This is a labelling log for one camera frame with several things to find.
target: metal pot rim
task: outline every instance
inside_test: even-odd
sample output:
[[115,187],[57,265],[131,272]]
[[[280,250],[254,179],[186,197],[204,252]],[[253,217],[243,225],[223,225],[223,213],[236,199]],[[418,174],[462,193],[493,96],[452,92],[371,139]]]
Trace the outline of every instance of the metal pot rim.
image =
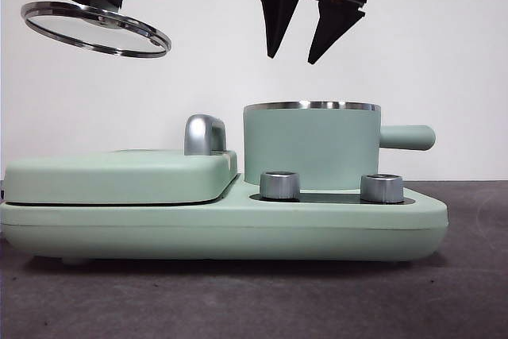
[[249,105],[244,112],[253,110],[285,110],[285,109],[329,109],[329,110],[366,110],[381,111],[381,106],[372,103],[346,102],[346,101],[293,101],[268,102]]

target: glass lid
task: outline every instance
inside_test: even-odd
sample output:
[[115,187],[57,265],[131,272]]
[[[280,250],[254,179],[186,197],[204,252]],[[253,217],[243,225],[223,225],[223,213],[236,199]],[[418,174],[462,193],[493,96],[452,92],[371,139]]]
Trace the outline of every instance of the glass lid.
[[28,27],[65,44],[115,56],[162,57],[171,40],[159,30],[131,17],[90,6],[33,2],[21,15]]

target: mint green saucepan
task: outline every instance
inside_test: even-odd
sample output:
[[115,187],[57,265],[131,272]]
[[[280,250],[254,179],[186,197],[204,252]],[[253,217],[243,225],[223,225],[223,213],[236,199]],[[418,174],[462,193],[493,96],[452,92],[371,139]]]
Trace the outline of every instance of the mint green saucepan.
[[300,174],[302,189],[349,190],[378,172],[379,148],[428,150],[428,126],[381,127],[381,108],[358,102],[273,102],[244,109],[245,181]]

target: saucepan handle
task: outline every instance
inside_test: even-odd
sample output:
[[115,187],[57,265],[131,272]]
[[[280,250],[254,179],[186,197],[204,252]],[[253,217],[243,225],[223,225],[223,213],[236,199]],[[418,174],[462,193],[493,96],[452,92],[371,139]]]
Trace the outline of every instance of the saucepan handle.
[[185,126],[184,154],[212,155],[213,151],[226,151],[224,122],[211,115],[193,115]]
[[428,126],[382,126],[380,148],[402,150],[431,149],[436,143],[436,134]]

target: floor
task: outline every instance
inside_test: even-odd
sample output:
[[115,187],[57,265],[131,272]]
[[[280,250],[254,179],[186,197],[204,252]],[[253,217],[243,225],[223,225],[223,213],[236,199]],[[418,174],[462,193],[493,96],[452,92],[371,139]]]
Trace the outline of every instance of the floor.
[[100,260],[2,240],[2,338],[508,337],[508,182],[422,182],[448,204],[438,253],[404,264]]

